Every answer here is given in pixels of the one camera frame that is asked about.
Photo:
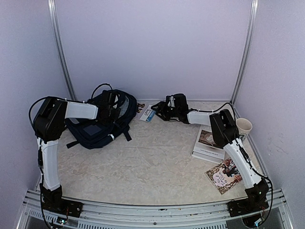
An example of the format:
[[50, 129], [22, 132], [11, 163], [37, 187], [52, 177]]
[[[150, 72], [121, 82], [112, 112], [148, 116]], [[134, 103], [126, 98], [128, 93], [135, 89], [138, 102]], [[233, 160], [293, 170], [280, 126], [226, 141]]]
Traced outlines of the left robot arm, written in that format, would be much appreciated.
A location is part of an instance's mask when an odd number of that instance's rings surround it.
[[118, 116], [119, 95], [105, 92], [94, 102], [72, 101], [53, 96], [41, 98], [42, 105], [30, 124], [37, 137], [38, 165], [41, 171], [40, 202], [41, 209], [79, 217], [83, 204], [62, 197], [62, 186], [58, 176], [58, 143], [66, 129], [66, 119], [86, 119], [95, 124], [108, 123]]

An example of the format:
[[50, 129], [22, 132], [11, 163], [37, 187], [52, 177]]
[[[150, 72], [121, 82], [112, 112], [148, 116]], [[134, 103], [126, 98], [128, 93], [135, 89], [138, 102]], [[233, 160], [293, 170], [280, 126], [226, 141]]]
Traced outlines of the navy blue backpack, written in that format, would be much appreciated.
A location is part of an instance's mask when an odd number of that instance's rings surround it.
[[[119, 118], [109, 124], [102, 124], [97, 118], [94, 120], [77, 118], [75, 121], [66, 119], [66, 127], [76, 139], [68, 143], [67, 148], [77, 144], [87, 149], [102, 148], [121, 134], [124, 134], [127, 141], [131, 141], [129, 123], [136, 116], [137, 100], [133, 95], [124, 91], [117, 89], [114, 89], [114, 91], [119, 94], [117, 105], [121, 109]], [[88, 102], [97, 106], [96, 97], [92, 97]]]

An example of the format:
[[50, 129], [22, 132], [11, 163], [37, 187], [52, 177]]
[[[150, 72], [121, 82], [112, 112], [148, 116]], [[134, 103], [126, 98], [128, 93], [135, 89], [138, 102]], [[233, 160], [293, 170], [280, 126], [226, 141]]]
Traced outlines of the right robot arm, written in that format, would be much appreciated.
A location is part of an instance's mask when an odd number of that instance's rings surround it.
[[268, 201], [266, 195], [273, 191], [272, 182], [268, 177], [257, 172], [244, 149], [239, 137], [234, 109], [228, 110], [223, 106], [213, 111], [192, 109], [189, 108], [184, 94], [168, 95], [165, 101], [153, 105], [152, 109], [164, 121], [211, 127], [214, 142], [228, 153], [244, 181], [247, 197], [228, 203], [232, 217], [263, 209], [271, 210], [273, 201]]

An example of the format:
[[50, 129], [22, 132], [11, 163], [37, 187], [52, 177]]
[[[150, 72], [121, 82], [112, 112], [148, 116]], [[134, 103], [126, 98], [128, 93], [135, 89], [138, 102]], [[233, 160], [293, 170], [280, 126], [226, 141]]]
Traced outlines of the dog cover book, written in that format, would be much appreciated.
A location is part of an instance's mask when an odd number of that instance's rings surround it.
[[136, 116], [135, 119], [151, 122], [155, 115], [155, 111], [152, 109], [151, 104], [137, 103]]

